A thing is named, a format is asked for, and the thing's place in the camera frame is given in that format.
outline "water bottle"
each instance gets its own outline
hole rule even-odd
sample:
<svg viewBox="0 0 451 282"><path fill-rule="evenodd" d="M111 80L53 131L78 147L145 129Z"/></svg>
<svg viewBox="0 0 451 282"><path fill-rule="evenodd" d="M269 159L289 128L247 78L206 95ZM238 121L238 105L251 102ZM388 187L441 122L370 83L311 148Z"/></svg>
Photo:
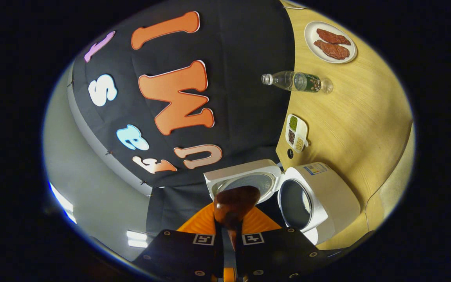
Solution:
<svg viewBox="0 0 451 282"><path fill-rule="evenodd" d="M263 74L262 83L274 85L285 90L296 90L305 92L330 93L333 84L330 79L320 79L318 76L303 72L280 71L275 74Z"/></svg>

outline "white rice cooker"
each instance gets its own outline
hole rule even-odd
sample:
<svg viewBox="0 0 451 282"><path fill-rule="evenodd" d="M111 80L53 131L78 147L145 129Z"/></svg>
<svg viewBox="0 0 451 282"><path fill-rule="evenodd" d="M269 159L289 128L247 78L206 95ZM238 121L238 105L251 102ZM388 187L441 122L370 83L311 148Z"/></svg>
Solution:
<svg viewBox="0 0 451 282"><path fill-rule="evenodd" d="M287 226L296 227L320 244L349 226L360 205L349 186L324 163L295 166L282 172L270 159L204 173L213 200L216 194L245 186L257 187L262 203L278 191L278 204Z"/></svg>

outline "spoon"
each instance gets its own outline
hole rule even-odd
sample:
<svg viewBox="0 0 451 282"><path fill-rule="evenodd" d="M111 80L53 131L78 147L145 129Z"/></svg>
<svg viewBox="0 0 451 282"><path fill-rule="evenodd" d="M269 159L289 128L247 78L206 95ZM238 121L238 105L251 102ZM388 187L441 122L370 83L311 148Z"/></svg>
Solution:
<svg viewBox="0 0 451 282"><path fill-rule="evenodd" d="M236 251L238 226L259 199L260 191L253 186L241 186L215 195L213 216L220 225L227 228L234 251Z"/></svg>

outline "plate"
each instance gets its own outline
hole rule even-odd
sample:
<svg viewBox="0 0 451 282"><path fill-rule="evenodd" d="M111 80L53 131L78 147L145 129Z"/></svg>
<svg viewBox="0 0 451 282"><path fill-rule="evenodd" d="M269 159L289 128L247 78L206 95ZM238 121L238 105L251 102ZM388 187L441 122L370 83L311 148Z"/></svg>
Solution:
<svg viewBox="0 0 451 282"><path fill-rule="evenodd" d="M290 127L290 120L291 120L292 117L294 117L297 120L297 125L295 126L295 130L293 130ZM290 136L289 136L290 132L293 132L293 134L294 134L294 141L293 141L293 143L290 142ZM306 137L307 137L307 124L306 124L306 122L304 122L304 120L301 120L299 117L294 116L293 114L289 114L288 118L287 118L287 123L286 123L286 130L285 130L285 139L286 139L288 145L290 145L290 147L292 147L292 149L295 152L300 153L304 149L304 146L306 146L306 147L309 146L309 143L306 140ZM301 144L302 146L299 146L297 148L297 141L299 139L302 141L302 144Z"/></svg>
<svg viewBox="0 0 451 282"><path fill-rule="evenodd" d="M334 58L326 55L325 53L323 53L323 50L321 50L318 46L314 45L315 41L323 40L316 32L317 29L326 30L326 31L332 32L337 35L342 35L345 38L347 38L347 40L349 40L349 42L351 42L350 46L344 45L344 44L339 44L339 45L343 46L349 50L349 57L347 57L343 60L337 60L337 59L334 59ZM314 22L308 23L306 25L306 29L304 30L304 38L306 39L307 46L314 53L314 55L318 56L320 59L322 59L325 62L334 63L334 64L347 63L347 62L352 61L356 57L356 54L358 53L358 50L356 49L356 45L354 44L354 41L352 41L352 39L349 36L347 36L347 34L343 33L340 29L338 29L328 23L324 23L324 22L320 22L320 21L314 21Z"/></svg>

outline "orange letter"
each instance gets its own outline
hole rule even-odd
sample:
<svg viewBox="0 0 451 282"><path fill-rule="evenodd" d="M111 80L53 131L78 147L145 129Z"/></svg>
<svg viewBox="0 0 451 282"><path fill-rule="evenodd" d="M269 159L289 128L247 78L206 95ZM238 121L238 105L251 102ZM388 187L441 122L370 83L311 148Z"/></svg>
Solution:
<svg viewBox="0 0 451 282"><path fill-rule="evenodd" d="M199 14L197 11L190 11L183 16L173 18L171 20L151 25L150 27L139 27L132 34L132 48L135 50L140 49L147 41L179 31L185 31L187 33L196 32L199 29Z"/></svg>
<svg viewBox="0 0 451 282"><path fill-rule="evenodd" d="M164 159L162 159L159 164L156 164L156 159L141 159L141 157L133 157L132 160L152 174L155 174L158 171L177 171L175 166Z"/></svg>
<svg viewBox="0 0 451 282"><path fill-rule="evenodd" d="M173 152L175 155L183 159L187 155L195 154L197 152L210 152L210 156L204 159L196 159L195 161L189 161L188 159L184 160L184 165L192 170L193 168L197 168L198 166L207 166L218 162L222 159L222 150L215 145L200 145L194 146L191 148L174 148Z"/></svg>
<svg viewBox="0 0 451 282"><path fill-rule="evenodd" d="M195 89L199 92L208 87L206 68L202 61L194 61L191 66L156 76L141 75L138 78L140 92L145 98L169 102L155 118L154 123L163 135L182 127L215 124L213 112L204 108L199 114L189 115L208 102L208 97L182 92Z"/></svg>

